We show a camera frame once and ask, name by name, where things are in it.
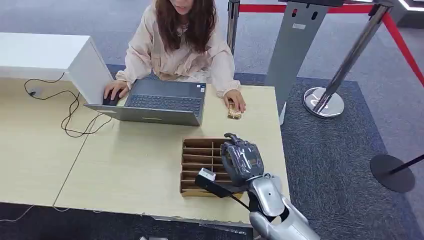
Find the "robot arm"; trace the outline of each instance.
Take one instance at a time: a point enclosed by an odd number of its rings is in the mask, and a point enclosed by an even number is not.
[[[309,226],[306,217],[293,206],[275,187],[268,177],[256,178],[251,183],[250,201],[257,198],[259,210],[249,214],[250,224],[268,240],[319,240],[320,237]],[[279,216],[281,223],[271,223]]]
[[[208,179],[202,174],[203,169],[197,175],[195,184],[220,198],[236,199],[234,193],[247,192],[248,207],[236,200],[249,210],[252,227],[268,240],[319,240],[306,217],[281,194],[280,179],[269,173],[264,175],[264,163],[257,146],[232,133],[224,136],[229,140],[221,147],[222,163],[232,185],[218,184]],[[281,218],[281,223],[274,225],[271,222],[276,217]]]

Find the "black round base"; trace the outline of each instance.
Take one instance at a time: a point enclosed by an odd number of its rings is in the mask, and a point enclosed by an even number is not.
[[[400,165],[405,164],[400,159],[390,155],[377,155],[371,159],[370,167],[372,175],[386,188],[398,192],[406,193],[415,186],[415,177],[409,168],[405,168],[394,174],[389,174]]]

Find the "laptop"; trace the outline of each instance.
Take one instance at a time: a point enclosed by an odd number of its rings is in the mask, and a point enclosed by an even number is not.
[[[145,78],[134,83],[124,106],[84,106],[121,121],[200,126],[205,92],[205,83]]]

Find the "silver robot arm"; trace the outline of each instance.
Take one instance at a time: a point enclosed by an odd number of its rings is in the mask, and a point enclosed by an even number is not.
[[[276,187],[275,180],[258,177],[251,180],[249,191],[257,198],[260,211],[249,214],[252,227],[267,240],[319,240],[306,217],[285,198]],[[280,217],[274,225],[269,217]]]

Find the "cardboard organizer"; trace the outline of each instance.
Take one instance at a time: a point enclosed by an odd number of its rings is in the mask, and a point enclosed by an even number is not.
[[[228,138],[186,138],[182,142],[181,176],[179,191],[183,197],[216,197],[197,186],[195,178],[205,168],[216,174],[215,182],[231,184],[221,159],[221,145]]]

